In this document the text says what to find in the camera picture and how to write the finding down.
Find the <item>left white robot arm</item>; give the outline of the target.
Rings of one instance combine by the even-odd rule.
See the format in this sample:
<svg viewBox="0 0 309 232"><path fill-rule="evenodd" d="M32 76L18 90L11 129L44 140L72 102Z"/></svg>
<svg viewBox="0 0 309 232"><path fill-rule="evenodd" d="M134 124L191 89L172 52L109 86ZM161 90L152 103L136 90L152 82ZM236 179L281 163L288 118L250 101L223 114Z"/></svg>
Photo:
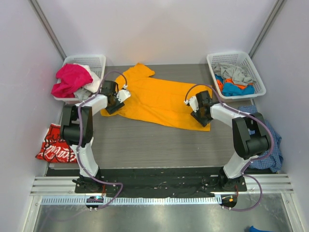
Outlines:
<svg viewBox="0 0 309 232"><path fill-rule="evenodd" d="M110 115L118 111L131 96L127 82L119 89L115 81L104 81L98 91L77 104L66 104L60 126L60 137L76 156L79 165L79 177L76 193L97 193L103 188L103 180L91 148L93 139L93 116L105 109Z"/></svg>

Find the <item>orange yellow t shirt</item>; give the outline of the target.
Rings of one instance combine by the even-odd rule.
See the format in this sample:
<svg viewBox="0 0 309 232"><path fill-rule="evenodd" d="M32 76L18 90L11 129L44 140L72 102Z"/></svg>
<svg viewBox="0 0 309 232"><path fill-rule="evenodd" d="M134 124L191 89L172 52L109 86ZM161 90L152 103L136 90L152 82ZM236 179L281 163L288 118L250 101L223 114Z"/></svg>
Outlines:
<svg viewBox="0 0 309 232"><path fill-rule="evenodd" d="M155 71L144 64L138 63L123 72L127 78L131 96L125 100L124 106L113 114L105 109L102 116L123 116L159 125L192 130L211 130L211 126L203 127L190 114L191 107L184 104L184 98L191 83L175 82L154 78Z"/></svg>

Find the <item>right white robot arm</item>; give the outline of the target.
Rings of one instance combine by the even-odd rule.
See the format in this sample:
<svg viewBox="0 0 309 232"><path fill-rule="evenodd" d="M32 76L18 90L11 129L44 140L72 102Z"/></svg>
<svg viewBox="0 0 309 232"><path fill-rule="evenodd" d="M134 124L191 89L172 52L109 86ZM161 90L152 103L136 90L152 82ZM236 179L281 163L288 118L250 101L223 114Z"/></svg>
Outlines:
<svg viewBox="0 0 309 232"><path fill-rule="evenodd" d="M274 139L260 113L248 114L223 102L214 102L208 91L202 91L184 103L192 109L191 116L203 127L218 120L232 129L234 154L218 174L218 185L232 191L250 164L265 152L272 152Z"/></svg>

